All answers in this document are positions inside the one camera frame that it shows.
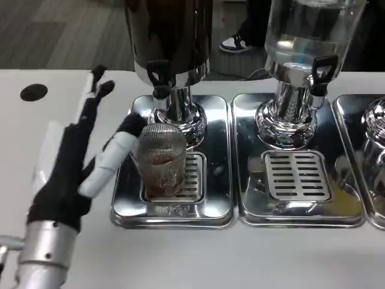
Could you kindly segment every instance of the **person's leg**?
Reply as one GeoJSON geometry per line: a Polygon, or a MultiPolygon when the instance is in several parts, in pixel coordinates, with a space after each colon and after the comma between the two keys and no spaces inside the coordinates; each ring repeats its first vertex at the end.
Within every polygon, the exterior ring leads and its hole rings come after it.
{"type": "Polygon", "coordinates": [[[271,0],[248,0],[247,18],[237,34],[225,40],[220,45],[221,50],[240,53],[263,47],[269,21],[271,0]]]}

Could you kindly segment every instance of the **clear dispenser container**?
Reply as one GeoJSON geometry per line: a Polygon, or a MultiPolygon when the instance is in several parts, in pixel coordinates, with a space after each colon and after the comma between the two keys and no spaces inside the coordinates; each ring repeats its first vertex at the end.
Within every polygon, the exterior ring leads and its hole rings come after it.
{"type": "Polygon", "coordinates": [[[337,55],[334,79],[365,4],[366,0],[273,0],[266,51],[282,69],[309,75],[316,58],[337,55]]]}

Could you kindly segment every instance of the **black dot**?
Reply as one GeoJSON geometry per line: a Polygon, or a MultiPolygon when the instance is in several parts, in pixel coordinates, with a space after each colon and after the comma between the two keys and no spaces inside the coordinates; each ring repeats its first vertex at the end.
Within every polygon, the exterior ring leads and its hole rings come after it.
{"type": "Polygon", "coordinates": [[[43,84],[31,84],[25,87],[22,92],[20,92],[20,97],[24,101],[38,101],[46,96],[48,89],[43,84]]]}

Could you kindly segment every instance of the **stainless steel drip tray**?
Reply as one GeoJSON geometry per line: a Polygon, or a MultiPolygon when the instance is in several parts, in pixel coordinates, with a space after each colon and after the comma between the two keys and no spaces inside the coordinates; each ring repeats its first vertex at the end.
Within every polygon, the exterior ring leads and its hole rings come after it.
{"type": "Polygon", "coordinates": [[[368,106],[384,95],[342,95],[333,102],[346,153],[352,164],[368,221],[385,230],[385,177],[374,176],[371,169],[363,169],[363,145],[366,141],[362,116],[368,106]]]}
{"type": "MultiPolygon", "coordinates": [[[[219,96],[193,96],[205,112],[203,141],[188,149],[185,186],[171,197],[146,194],[131,157],[122,164],[112,200],[111,220],[124,228],[222,229],[235,220],[230,159],[230,122],[219,96]]],[[[140,96],[132,111],[153,119],[152,96],[140,96]]]]}
{"type": "Polygon", "coordinates": [[[250,226],[352,228],[365,222],[330,105],[317,111],[313,140],[300,151],[272,150],[258,137],[257,107],[274,94],[232,102],[239,216],[250,226]]]}

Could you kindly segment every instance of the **gray floor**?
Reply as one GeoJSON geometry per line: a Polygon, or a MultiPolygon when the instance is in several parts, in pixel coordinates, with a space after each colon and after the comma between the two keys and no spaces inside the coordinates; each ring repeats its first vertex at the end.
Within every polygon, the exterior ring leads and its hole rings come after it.
{"type": "MultiPolygon", "coordinates": [[[[0,69],[133,70],[123,0],[0,0],[0,69]]],[[[246,78],[263,67],[263,49],[242,55],[219,51],[244,20],[244,4],[214,0],[212,74],[246,78]]]]}

